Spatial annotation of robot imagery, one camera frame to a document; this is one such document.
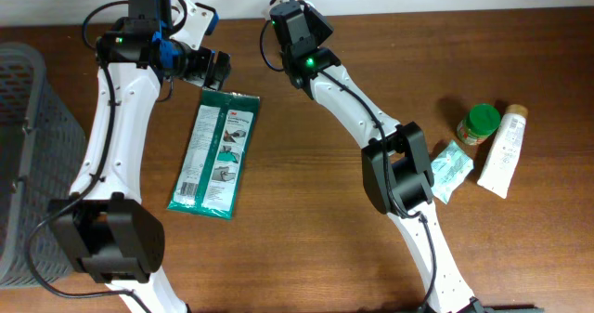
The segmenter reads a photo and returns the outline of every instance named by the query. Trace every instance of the cable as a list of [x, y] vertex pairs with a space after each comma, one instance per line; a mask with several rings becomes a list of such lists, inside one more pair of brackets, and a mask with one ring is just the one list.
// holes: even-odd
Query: cable
[[184, 25], [186, 24], [186, 19], [187, 19], [186, 1], [184, 1], [184, 0], [177, 0], [177, 2], [179, 2], [179, 4], [184, 9], [184, 17], [182, 18], [182, 21], [179, 22], [179, 24], [174, 25], [173, 31], [169, 35], [173, 35], [173, 34], [178, 33], [184, 27]]
[[29, 233], [27, 237], [27, 241], [25, 242], [24, 246], [24, 254], [25, 254], [25, 262], [27, 263], [27, 268], [33, 275], [33, 277], [39, 282], [41, 286], [43, 286], [46, 290], [51, 292], [54, 295], [60, 296], [62, 298], [68, 299], [86, 299], [86, 298], [98, 298], [103, 296], [112, 296], [112, 295], [127, 295], [134, 299], [136, 303], [147, 313], [150, 313], [149, 308], [142, 302], [142, 300], [135, 294], [133, 290], [117, 290], [117, 291], [103, 291], [103, 292], [94, 292], [94, 293], [65, 293], [61, 290], [50, 285], [44, 278], [39, 274], [37, 268], [32, 260], [31, 255], [31, 247], [33, 239], [35, 235], [47, 224], [56, 220], [57, 218], [67, 214], [71, 209], [73, 209], [76, 205], [78, 205], [84, 197], [86, 197], [95, 187], [95, 185], [101, 180], [101, 174], [103, 172], [103, 168], [105, 167], [105, 163], [107, 161], [108, 153], [110, 150], [110, 143], [111, 143], [111, 136], [113, 134], [113, 125], [115, 121], [115, 108], [117, 106], [115, 102], [115, 90], [113, 87], [113, 82], [111, 80], [110, 71], [108, 69], [107, 63], [100, 61], [100, 66], [103, 72], [105, 73], [105, 78], [108, 83], [108, 88], [110, 90], [110, 119], [108, 122], [108, 130], [105, 136], [105, 143], [103, 145], [103, 151], [101, 152], [101, 159], [99, 160], [99, 165], [97, 167], [97, 172], [95, 174], [91, 174], [91, 182], [89, 183], [88, 187], [83, 190], [83, 192], [74, 199], [71, 203], [67, 206], [62, 208], [60, 211], [47, 216], [44, 218], [35, 228]]
[[86, 39], [86, 27], [88, 26], [89, 21], [91, 21], [91, 19], [97, 13], [99, 13], [102, 10], [105, 10], [108, 7], [119, 6], [119, 5], [124, 5], [124, 4], [128, 4], [128, 1], [116, 1], [116, 2], [107, 3], [101, 7], [96, 8], [95, 10], [91, 11], [91, 13], [88, 16], [86, 16], [86, 18], [83, 21], [83, 42], [84, 42], [85, 46], [87, 46], [90, 49], [95, 50], [95, 47], [89, 43], [88, 39]]
[[174, 94], [174, 78], [171, 77], [169, 79], [169, 94], [167, 94], [166, 98], [161, 98], [161, 99], [157, 99], [156, 102], [157, 103], [163, 103], [166, 102], [167, 100], [171, 99], [171, 96]]
[[431, 296], [431, 292], [433, 291], [433, 287], [435, 286], [435, 279], [436, 279], [436, 276], [437, 276], [437, 258], [435, 257], [435, 247], [433, 246], [433, 239], [432, 239], [431, 233], [429, 231], [429, 226], [427, 225], [427, 217], [421, 211], [418, 211], [414, 215], [409, 215], [408, 212], [407, 212], [407, 210], [401, 209], [400, 208], [400, 205], [398, 205], [395, 202], [394, 195], [392, 194], [392, 184], [390, 183], [390, 178], [388, 176], [388, 174], [389, 174], [389, 167], [390, 167], [390, 157], [388, 156], [388, 150], [387, 150], [387, 146], [386, 146], [387, 139], [386, 139], [385, 132], [383, 131], [383, 127], [381, 126], [381, 122], [375, 116], [375, 114], [373, 113], [373, 110], [369, 107], [369, 105], [365, 102], [365, 100], [363, 100], [353, 90], [349, 89], [346, 85], [344, 85], [341, 82], [339, 82], [336, 78], [332, 77], [330, 74], [328, 74], [325, 71], [320, 71], [319, 73], [321, 73], [322, 75], [326, 76], [326, 78], [328, 78], [329, 80], [331, 80], [341, 90], [346, 91], [349, 95], [351, 95], [354, 99], [356, 99], [363, 106], [363, 108], [365, 109], [365, 111], [368, 112], [369, 117], [371, 118], [371, 120], [373, 121], [373, 123], [376, 125], [376, 127], [378, 128], [378, 130], [380, 130], [380, 135], [381, 135], [381, 151], [382, 151], [382, 154], [383, 154], [383, 176], [385, 178], [386, 189], [388, 190], [388, 198], [390, 199], [390, 202], [392, 202], [392, 204], [395, 205], [395, 212], [396, 212], [396, 214], [398, 216], [400, 216], [402, 218], [405, 218], [405, 219], [418, 218], [419, 221], [425, 227], [425, 232], [427, 234], [427, 241], [429, 242], [429, 248], [431, 249], [432, 264], [433, 264], [432, 280], [431, 280], [431, 283], [429, 284], [429, 288], [427, 290], [427, 293], [425, 294], [425, 297], [423, 298], [423, 301], [422, 301], [422, 303], [420, 305], [420, 306], [426, 306], [427, 305], [427, 301], [429, 300], [429, 297]]
[[268, 61], [268, 59], [266, 58], [266, 53], [264, 52], [264, 33], [266, 33], [266, 28], [268, 27], [268, 24], [270, 24], [270, 20], [267, 20], [266, 23], [264, 23], [264, 27], [262, 28], [262, 31], [260, 32], [260, 54], [262, 54], [262, 59], [264, 59], [264, 63], [266, 64], [266, 66], [268, 66], [268, 68], [270, 68], [271, 70], [275, 71], [275, 72], [283, 72], [284, 69], [283, 68], [277, 68], [275, 66], [273, 66], [270, 61]]

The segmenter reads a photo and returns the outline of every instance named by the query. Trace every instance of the teal plastic package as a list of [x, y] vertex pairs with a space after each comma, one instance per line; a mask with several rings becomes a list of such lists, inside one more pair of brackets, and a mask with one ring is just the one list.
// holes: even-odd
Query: teal plastic package
[[168, 210], [231, 219], [260, 98], [202, 91]]
[[435, 183], [431, 188], [433, 195], [442, 202], [448, 203], [452, 192], [457, 188], [468, 173], [474, 168], [472, 159], [466, 155], [456, 141], [451, 141], [433, 162], [431, 169]]

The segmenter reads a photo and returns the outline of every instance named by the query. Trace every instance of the tan cap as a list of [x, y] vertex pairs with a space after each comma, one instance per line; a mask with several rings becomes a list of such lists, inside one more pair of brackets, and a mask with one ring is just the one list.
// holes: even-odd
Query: tan cap
[[524, 118], [528, 118], [528, 109], [526, 109], [525, 106], [520, 105], [520, 104], [511, 104], [508, 106], [507, 109], [505, 109], [506, 113], [515, 113], [515, 114], [520, 114], [522, 117]]

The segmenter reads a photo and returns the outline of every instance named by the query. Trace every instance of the brown table surface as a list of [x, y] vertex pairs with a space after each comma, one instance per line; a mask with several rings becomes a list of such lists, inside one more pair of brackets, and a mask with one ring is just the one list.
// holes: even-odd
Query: brown table surface
[[[458, 268], [487, 305], [594, 310], [594, 8], [332, 17], [327, 46], [358, 86], [433, 156], [473, 104], [530, 110], [508, 198], [476, 185], [490, 143], [463, 147], [475, 169], [449, 205], [436, 201]], [[403, 308], [424, 291], [394, 224], [362, 187], [359, 148], [340, 123], [258, 51], [262, 20], [224, 20], [205, 46], [232, 54], [226, 91], [261, 111], [233, 220], [166, 210], [200, 89], [176, 83], [150, 118], [143, 205], [165, 226], [164, 269], [195, 311], [350, 312]], [[92, 29], [99, 34], [105, 27]], [[79, 27], [2, 29], [45, 56], [47, 77], [85, 132], [97, 66]], [[269, 33], [268, 50], [274, 52]], [[56, 284], [101, 290], [86, 275]], [[117, 298], [65, 300], [41, 289], [0, 293], [3, 312], [123, 312]]]

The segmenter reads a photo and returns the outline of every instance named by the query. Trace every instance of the barcode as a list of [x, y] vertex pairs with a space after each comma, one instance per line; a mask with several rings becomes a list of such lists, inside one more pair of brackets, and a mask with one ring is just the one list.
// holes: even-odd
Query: barcode
[[198, 189], [198, 184], [195, 183], [182, 183], [181, 191], [179, 192], [182, 196], [189, 196], [194, 197], [196, 195], [196, 190]]

